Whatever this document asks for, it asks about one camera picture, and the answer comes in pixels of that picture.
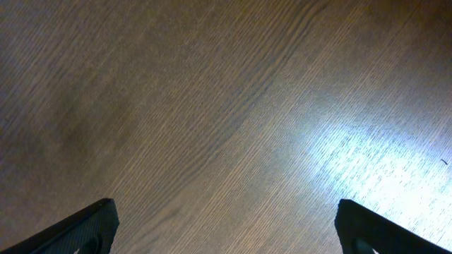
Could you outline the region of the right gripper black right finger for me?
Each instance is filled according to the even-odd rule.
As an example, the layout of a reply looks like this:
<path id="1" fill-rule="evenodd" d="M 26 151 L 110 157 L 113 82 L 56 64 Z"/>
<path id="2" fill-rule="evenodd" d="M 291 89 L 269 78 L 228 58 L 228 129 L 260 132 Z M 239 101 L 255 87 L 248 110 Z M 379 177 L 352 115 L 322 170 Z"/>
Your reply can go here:
<path id="1" fill-rule="evenodd" d="M 352 200 L 340 200 L 334 224 L 343 254 L 448 254 Z"/>

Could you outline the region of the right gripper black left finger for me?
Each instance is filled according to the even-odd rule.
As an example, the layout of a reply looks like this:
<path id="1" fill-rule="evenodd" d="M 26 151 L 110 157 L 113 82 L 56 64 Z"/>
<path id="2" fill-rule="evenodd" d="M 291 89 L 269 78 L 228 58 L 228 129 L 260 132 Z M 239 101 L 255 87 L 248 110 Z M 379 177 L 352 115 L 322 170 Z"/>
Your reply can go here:
<path id="1" fill-rule="evenodd" d="M 2 253 L 109 254 L 118 226 L 114 200 L 103 198 Z"/>

